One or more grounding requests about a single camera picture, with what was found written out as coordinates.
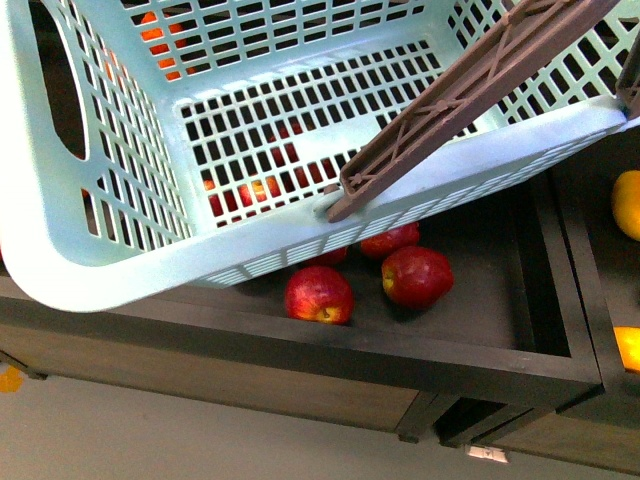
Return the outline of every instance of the orange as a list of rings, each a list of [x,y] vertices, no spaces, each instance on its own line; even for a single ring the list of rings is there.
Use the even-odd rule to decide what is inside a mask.
[[[640,241],[640,170],[618,177],[611,193],[611,210],[620,230]]]
[[[144,17],[142,17],[142,20],[140,21],[141,25],[144,25],[145,23],[153,23],[155,21],[158,20],[158,17],[156,17],[156,14],[153,12],[147,12]],[[171,33],[180,33],[183,31],[182,26],[179,23],[174,23],[173,25],[169,25],[169,31]],[[155,40],[156,38],[162,38],[164,37],[164,32],[162,31],[162,29],[160,27],[156,27],[156,28],[152,28],[150,30],[144,30],[141,34],[142,39],[145,42],[148,42],[150,40]],[[182,48],[184,46],[187,45],[187,41],[186,40],[178,40],[176,41],[176,47],[178,48]],[[166,43],[161,43],[160,45],[156,45],[153,47],[150,47],[149,50],[151,50],[151,53],[153,53],[154,55],[160,55],[161,53],[166,53],[169,51],[169,46]]]
[[[6,372],[0,375],[0,393],[15,393],[22,386],[20,370],[9,367]]]
[[[164,70],[165,68],[171,68],[176,66],[176,61],[173,58],[165,58],[158,61],[158,66]],[[181,77],[180,72],[169,72],[165,75],[167,80],[177,80]]]
[[[640,373],[640,328],[613,327],[625,370]]]

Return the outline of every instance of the wooden cabinet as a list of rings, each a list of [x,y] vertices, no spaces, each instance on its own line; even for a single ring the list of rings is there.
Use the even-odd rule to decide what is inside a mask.
[[[45,60],[55,72],[50,96],[65,104],[61,58]],[[54,110],[60,135],[80,148],[73,109]],[[284,318],[295,267],[72,314],[30,300],[0,263],[0,359],[32,375],[409,441],[436,428],[450,446],[499,445],[640,474],[640,380],[624,372],[611,328],[621,314],[640,318],[640,252],[606,213],[616,169],[638,164],[638,140],[634,131],[607,138],[552,174],[425,220],[424,245],[445,253],[456,276],[427,312],[386,301],[379,265],[357,251],[341,267],[356,294],[348,327]]]

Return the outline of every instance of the basket grid wall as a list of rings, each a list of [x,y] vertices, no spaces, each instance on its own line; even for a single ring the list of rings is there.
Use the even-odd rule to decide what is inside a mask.
[[[189,238],[155,105],[75,3],[58,2],[56,14],[79,47],[80,81],[92,107],[86,114],[97,120],[90,135],[104,154],[103,174],[78,189],[89,233],[140,252]]]
[[[145,52],[149,68],[143,71],[157,75],[168,91],[199,79],[204,85],[218,73],[226,75],[239,65],[286,55],[296,48],[318,45],[321,49],[326,42],[337,52],[319,55],[313,68],[277,78],[241,79],[238,87],[214,88],[206,97],[176,98],[172,113],[178,128],[173,131],[182,132],[184,148],[180,158],[172,151],[172,159],[166,126],[160,124],[155,99],[144,91],[143,82],[134,78],[73,0],[43,2],[54,7],[54,17],[72,33],[69,48],[73,50],[71,44],[77,42],[82,65],[78,81],[85,96],[85,115],[91,117],[86,120],[95,126],[88,133],[93,144],[90,160],[99,165],[100,174],[78,189],[78,195],[88,192],[87,231],[124,258],[251,221],[250,217],[315,196],[337,183],[340,168],[364,142],[504,13],[500,2],[451,2],[443,27],[453,39],[447,52],[439,48],[438,39],[432,41],[427,35],[410,42],[398,37],[397,43],[384,48],[373,42],[340,51],[335,46],[342,36],[370,32],[387,22],[401,28],[402,22],[428,12],[432,2],[149,0],[131,6],[123,0],[123,10],[137,31],[147,28],[139,25],[147,12],[156,14],[153,28],[160,28],[163,37],[147,43],[140,38],[140,45],[132,48],[149,50]],[[176,24],[181,26],[179,31],[171,28]],[[619,75],[639,29],[637,18],[619,18],[614,11],[458,139],[610,94],[612,79]],[[160,45],[167,50],[150,50]],[[173,61],[168,68],[158,63],[166,59]],[[366,135],[355,135],[352,143],[332,144],[336,129],[361,128]],[[203,280],[217,287],[233,285],[434,215],[520,183],[607,133],[578,138],[536,157],[515,159],[515,164],[495,172],[492,179],[450,186],[453,191],[428,198],[416,196],[413,205],[393,214],[289,245]],[[321,151],[304,148],[322,142],[326,147]],[[183,195],[193,193],[186,191],[185,184],[195,188],[200,203],[185,201]],[[260,187],[264,196],[258,196],[252,185]],[[192,215],[196,206],[204,214]],[[201,225],[193,217],[208,222]]]

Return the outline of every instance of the gray floor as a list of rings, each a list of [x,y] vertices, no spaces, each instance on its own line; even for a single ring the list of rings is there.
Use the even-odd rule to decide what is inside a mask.
[[[59,377],[0,394],[1,480],[627,479]]]

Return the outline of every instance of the cabinet panel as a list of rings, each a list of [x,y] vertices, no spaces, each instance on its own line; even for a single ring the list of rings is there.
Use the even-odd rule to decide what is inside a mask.
[[[640,475],[640,431],[547,415],[493,443],[505,450]]]
[[[418,393],[7,325],[0,350],[42,373],[384,431]]]

